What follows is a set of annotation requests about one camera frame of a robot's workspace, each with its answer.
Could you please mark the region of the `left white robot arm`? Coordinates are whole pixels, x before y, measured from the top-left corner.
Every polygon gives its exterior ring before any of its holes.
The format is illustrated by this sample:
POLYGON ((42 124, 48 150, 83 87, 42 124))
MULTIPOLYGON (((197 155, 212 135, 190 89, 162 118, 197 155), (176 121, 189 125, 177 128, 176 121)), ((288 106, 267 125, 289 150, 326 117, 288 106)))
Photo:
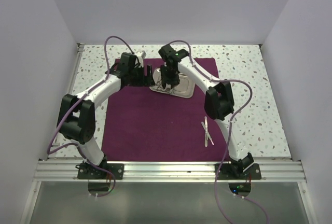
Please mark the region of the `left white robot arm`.
POLYGON ((95 178, 103 178, 108 172, 105 154, 96 143, 95 110, 110 96, 126 86, 149 87, 154 85, 152 67, 144 67, 145 51, 124 52, 102 78, 86 90, 76 94, 66 94, 61 101, 56 133, 71 142, 65 146, 75 146, 95 178))

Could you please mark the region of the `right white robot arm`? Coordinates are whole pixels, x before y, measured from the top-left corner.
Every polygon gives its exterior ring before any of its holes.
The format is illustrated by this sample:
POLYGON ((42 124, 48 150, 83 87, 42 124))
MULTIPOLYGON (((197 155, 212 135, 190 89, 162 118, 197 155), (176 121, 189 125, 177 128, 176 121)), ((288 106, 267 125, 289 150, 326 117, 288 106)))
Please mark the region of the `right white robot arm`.
POLYGON ((219 126, 228 148, 230 163, 224 170, 228 170, 235 178, 244 178, 254 164, 254 159, 244 142, 237 141, 232 136, 232 123, 248 102, 237 111, 234 110, 234 98, 231 88, 232 82, 240 80, 220 80, 205 70, 191 57, 191 51, 181 49, 176 51, 167 44, 162 46, 159 55, 164 61, 161 66, 161 85, 172 88, 179 84, 179 73, 188 76, 205 94, 204 110, 206 115, 219 126))

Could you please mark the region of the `purple cloth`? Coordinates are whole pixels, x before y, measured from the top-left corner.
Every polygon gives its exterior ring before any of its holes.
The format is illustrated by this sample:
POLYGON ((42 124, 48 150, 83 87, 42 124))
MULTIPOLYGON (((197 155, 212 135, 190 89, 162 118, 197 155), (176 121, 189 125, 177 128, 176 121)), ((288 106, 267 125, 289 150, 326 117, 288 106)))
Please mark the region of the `purple cloth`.
POLYGON ((108 98, 102 151, 109 161, 220 161, 226 141, 209 119, 204 145, 205 94, 186 99, 148 87, 124 87, 108 98))

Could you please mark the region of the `steel instrument tray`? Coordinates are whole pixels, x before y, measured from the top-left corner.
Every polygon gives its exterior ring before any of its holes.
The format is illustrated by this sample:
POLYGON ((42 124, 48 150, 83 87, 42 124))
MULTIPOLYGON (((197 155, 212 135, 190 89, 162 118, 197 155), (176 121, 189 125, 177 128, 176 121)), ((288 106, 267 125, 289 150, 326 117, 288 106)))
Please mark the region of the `steel instrument tray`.
POLYGON ((193 96, 195 83, 183 73, 179 73, 179 84, 174 88, 171 88, 170 85, 166 85, 165 89, 162 87, 160 68, 154 70, 153 79, 155 81, 155 85, 149 88, 154 92, 182 97, 185 99, 193 96))

